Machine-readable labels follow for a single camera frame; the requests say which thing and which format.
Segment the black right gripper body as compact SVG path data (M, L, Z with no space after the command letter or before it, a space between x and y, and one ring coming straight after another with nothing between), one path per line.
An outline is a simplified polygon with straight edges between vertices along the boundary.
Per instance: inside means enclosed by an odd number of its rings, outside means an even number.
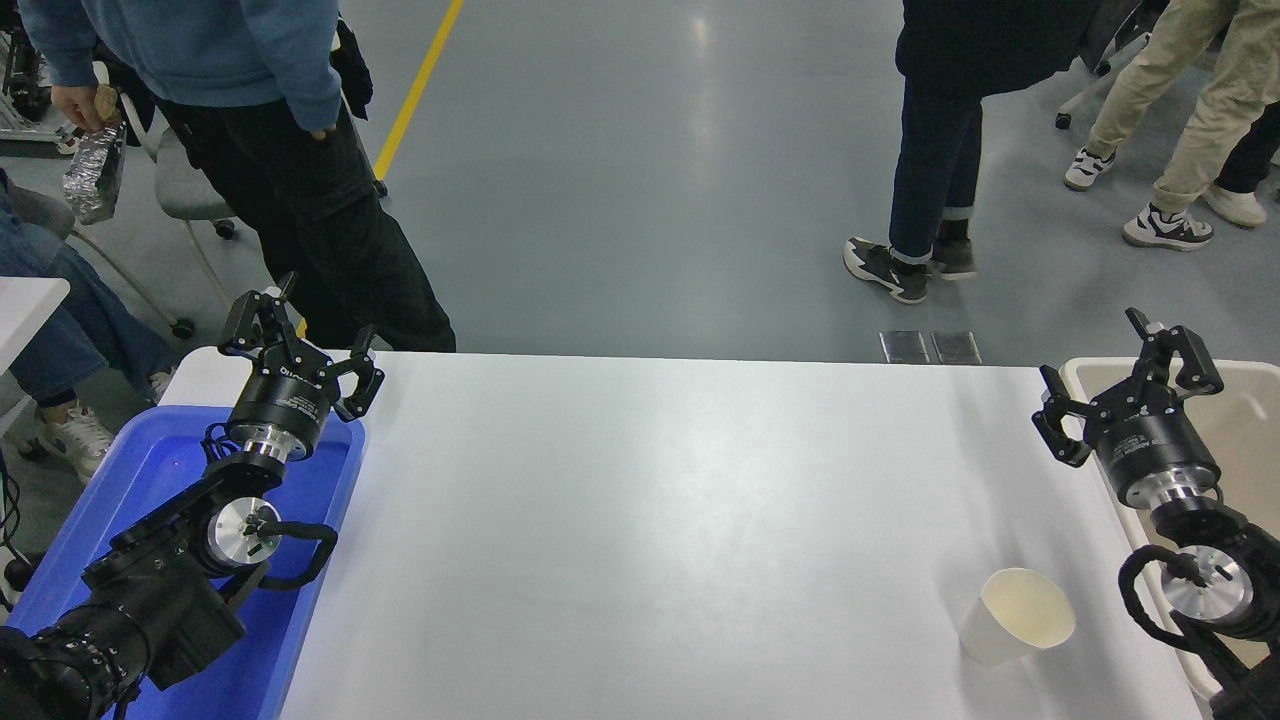
M1085 433L1116 500L1129 509L1157 509L1178 498L1210 495L1220 465L1190 423L1185 397L1167 386L1115 386L1091 401L1098 410Z

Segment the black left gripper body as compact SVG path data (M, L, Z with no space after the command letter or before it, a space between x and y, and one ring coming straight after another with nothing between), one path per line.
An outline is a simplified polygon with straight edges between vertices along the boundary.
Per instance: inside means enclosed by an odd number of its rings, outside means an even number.
M311 454L334 404L335 386L317 378L329 363L320 350L264 350L227 421L232 441Z

